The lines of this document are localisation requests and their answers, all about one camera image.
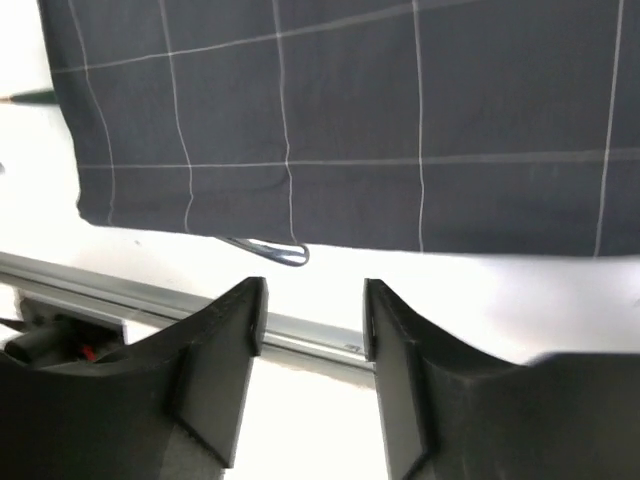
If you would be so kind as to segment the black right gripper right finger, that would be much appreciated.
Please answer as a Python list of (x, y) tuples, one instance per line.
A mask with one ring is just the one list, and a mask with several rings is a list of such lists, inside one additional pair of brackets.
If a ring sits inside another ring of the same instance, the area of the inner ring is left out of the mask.
[(393, 479), (635, 479), (639, 358), (562, 353), (512, 364), (457, 339), (380, 280), (364, 286)]

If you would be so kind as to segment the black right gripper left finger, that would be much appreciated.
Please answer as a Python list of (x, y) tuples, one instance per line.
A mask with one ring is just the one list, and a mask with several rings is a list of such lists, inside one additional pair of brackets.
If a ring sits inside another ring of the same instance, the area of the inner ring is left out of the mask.
[(267, 284), (94, 362), (42, 369), (1, 351), (5, 479), (220, 479), (233, 465)]

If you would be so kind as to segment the silver table knife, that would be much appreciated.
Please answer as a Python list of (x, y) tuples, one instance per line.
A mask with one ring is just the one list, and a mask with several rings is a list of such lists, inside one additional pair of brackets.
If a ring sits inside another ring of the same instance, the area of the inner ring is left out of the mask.
[(263, 259), (288, 267), (302, 267), (310, 258), (305, 245), (286, 245), (257, 239), (220, 238), (220, 241)]

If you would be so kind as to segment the dark checked cloth placemat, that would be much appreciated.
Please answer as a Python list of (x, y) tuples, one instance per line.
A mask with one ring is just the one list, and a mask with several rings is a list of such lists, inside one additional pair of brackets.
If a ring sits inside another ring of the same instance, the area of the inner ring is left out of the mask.
[(91, 224), (639, 251), (635, 1), (42, 1)]

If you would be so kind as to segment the gold fork black handle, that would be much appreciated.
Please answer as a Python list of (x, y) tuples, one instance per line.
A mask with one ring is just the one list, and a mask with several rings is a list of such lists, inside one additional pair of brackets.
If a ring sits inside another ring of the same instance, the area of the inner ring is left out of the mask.
[(58, 100), (54, 90), (32, 90), (2, 96), (0, 103), (29, 106), (57, 106)]

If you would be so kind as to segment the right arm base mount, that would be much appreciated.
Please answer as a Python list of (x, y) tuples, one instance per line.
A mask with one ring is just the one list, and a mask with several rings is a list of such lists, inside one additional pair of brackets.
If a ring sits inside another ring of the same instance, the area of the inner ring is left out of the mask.
[(19, 299), (18, 313), (17, 319), (1, 320), (1, 325), (12, 333), (2, 350), (31, 368), (94, 362), (125, 345), (124, 330), (119, 323), (26, 297)]

